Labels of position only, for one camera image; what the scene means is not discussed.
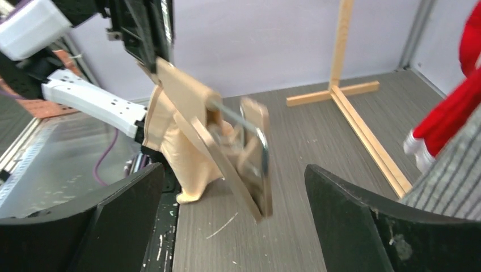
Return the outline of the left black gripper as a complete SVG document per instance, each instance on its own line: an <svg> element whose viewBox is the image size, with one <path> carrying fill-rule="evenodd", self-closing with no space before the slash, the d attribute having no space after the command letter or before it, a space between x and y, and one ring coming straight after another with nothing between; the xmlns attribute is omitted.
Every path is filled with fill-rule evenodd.
<svg viewBox="0 0 481 272"><path fill-rule="evenodd" d="M171 60L175 39L174 1L72 0L54 1L74 27L96 14L109 18L108 37L122 41L125 50L152 74L157 59Z"/></svg>

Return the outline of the red underwear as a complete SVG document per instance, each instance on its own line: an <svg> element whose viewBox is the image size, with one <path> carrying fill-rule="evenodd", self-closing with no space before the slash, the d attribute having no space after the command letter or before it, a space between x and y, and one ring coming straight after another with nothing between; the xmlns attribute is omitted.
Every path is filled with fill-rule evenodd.
<svg viewBox="0 0 481 272"><path fill-rule="evenodd" d="M460 44L459 62L465 79L439 102L406 136L404 153L415 157L422 173L465 124L480 104L480 1L466 20Z"/></svg>

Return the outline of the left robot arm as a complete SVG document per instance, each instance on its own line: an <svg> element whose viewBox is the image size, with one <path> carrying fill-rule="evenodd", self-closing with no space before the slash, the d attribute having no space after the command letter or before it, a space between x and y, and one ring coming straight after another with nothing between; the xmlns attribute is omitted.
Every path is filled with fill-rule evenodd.
<svg viewBox="0 0 481 272"><path fill-rule="evenodd" d="M169 60L174 40L172 1L20 1L1 20L1 78L24 99L73 107L142 142L147 110L76 76L51 44L100 14L109 39L121 41L149 75Z"/></svg>

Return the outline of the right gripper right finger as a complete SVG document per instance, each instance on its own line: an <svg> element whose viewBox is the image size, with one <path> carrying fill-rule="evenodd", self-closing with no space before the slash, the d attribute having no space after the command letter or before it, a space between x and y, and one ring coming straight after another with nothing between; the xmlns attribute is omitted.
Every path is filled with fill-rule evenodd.
<svg viewBox="0 0 481 272"><path fill-rule="evenodd" d="M328 271L479 271L480 223L418 210L309 164L305 186Z"/></svg>

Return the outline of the cream underwear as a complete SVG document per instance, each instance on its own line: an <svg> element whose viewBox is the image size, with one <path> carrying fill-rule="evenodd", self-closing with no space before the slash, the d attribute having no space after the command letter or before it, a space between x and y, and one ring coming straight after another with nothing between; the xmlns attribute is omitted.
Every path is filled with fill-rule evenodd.
<svg viewBox="0 0 481 272"><path fill-rule="evenodd" d="M198 201L209 183L223 177L206 149L188 138L191 133L181 130L186 126L162 85L156 85L147 108L142 145L165 156L181 186L176 196L179 204Z"/></svg>

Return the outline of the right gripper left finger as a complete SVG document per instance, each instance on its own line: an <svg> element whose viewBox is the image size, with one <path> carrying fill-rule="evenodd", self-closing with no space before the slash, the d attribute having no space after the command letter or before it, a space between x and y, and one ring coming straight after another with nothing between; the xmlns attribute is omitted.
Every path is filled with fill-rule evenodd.
<svg viewBox="0 0 481 272"><path fill-rule="evenodd" d="M1 219L1 270L140 271L163 178L155 163L25 218Z"/></svg>

